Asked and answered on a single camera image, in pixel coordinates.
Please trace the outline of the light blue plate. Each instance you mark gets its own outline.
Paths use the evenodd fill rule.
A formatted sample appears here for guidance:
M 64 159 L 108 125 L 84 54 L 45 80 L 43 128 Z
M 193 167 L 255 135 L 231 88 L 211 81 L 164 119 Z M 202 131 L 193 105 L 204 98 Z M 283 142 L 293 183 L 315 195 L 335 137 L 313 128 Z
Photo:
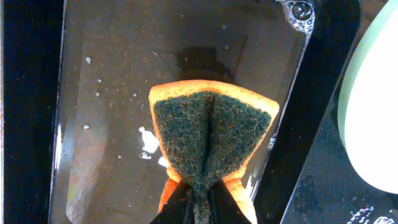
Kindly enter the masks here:
M 373 187 L 397 193 L 397 0 L 364 33 L 346 69 L 338 130 L 349 161 Z

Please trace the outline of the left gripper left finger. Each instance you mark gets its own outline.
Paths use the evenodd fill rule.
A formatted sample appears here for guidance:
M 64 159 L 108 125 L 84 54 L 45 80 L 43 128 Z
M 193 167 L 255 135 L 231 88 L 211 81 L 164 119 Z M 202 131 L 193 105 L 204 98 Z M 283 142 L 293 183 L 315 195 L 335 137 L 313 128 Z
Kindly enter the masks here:
M 194 224 L 193 189 L 180 182 L 150 224 Z

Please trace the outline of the orange green scrub sponge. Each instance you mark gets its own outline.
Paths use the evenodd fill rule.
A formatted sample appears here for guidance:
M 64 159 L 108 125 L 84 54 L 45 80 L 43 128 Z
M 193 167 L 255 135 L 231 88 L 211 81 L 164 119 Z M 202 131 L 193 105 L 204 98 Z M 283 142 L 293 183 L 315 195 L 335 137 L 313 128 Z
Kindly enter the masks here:
M 208 192 L 225 184 L 249 223 L 256 223 L 254 204 L 241 179 L 279 112 L 273 100 L 229 83 L 185 80 L 153 86 L 150 112 L 168 179 L 159 213 L 178 184 L 193 190 L 196 223 L 212 223 Z

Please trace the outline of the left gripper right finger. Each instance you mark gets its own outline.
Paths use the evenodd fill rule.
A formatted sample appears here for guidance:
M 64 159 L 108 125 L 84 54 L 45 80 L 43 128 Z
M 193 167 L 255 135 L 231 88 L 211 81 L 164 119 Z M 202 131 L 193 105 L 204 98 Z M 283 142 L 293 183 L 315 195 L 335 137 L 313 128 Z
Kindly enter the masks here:
M 212 224 L 250 224 L 221 180 L 208 191 Z

